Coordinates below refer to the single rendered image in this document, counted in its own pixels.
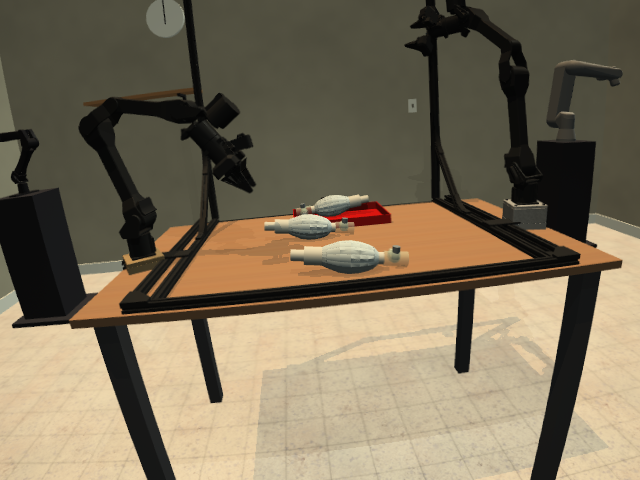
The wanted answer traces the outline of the white squeeze bag with beige valve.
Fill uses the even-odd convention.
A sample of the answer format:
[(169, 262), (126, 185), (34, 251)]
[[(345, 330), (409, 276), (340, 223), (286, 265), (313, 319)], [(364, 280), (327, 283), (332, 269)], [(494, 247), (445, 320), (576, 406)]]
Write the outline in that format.
[(399, 245), (393, 245), (388, 251), (378, 252), (373, 246), (359, 241), (338, 241), (323, 247), (304, 246), (304, 250), (292, 249), (291, 261), (304, 261), (304, 265), (323, 266), (338, 273), (355, 274), (372, 270), (378, 264), (408, 266), (409, 252), (400, 251), (400, 248)]

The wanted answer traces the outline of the red tray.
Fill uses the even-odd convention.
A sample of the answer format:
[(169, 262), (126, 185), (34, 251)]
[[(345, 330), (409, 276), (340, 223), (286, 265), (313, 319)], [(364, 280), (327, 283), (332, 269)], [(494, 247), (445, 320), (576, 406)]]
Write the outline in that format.
[(348, 218), (348, 222), (354, 222), (354, 227), (391, 223), (391, 214), (378, 202), (362, 203), (361, 206), (350, 208), (340, 215), (324, 218), (335, 223), (342, 221), (343, 217)]

